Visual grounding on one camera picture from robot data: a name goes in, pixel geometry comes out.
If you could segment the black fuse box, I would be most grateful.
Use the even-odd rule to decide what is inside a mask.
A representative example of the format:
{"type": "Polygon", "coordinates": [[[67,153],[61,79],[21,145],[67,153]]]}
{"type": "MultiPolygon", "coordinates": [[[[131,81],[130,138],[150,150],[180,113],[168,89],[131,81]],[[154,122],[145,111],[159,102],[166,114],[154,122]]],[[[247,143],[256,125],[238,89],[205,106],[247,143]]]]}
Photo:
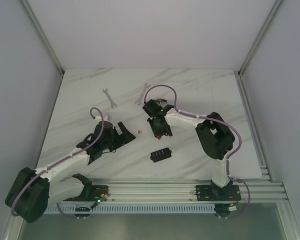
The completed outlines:
{"type": "Polygon", "coordinates": [[[172,151],[168,147],[154,151],[150,154],[150,160],[152,160],[154,163],[163,161],[171,157],[172,151]]]}

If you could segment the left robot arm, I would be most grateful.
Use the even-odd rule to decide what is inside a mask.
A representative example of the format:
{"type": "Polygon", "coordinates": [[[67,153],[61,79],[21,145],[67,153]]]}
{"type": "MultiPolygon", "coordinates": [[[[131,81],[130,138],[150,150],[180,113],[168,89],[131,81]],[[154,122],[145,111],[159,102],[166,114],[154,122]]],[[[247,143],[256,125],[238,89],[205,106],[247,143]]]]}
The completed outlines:
{"type": "Polygon", "coordinates": [[[115,153],[136,139],[122,122],[117,125],[121,132],[111,122],[100,121],[94,131],[63,158],[44,167],[20,170],[5,198],[11,214],[33,223],[54,204],[72,198],[80,201],[92,198],[92,181],[80,170],[99,159],[106,150],[115,153]]]}

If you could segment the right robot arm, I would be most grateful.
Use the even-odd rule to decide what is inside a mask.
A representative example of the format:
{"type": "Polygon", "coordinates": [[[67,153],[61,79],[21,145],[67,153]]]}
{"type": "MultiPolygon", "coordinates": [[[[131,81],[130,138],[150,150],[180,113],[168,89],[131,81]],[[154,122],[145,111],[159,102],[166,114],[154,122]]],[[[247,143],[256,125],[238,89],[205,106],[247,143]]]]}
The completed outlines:
{"type": "Polygon", "coordinates": [[[147,122],[156,139],[173,135],[171,127],[195,131],[204,153],[212,159],[210,190],[198,190],[206,200],[233,200],[236,190],[229,177],[229,163],[226,154],[233,149],[235,136],[230,128],[222,124],[221,116],[212,112],[206,119],[191,117],[189,113],[177,112],[173,105],[161,106],[158,100],[150,99],[142,109],[148,114],[147,122]]]}

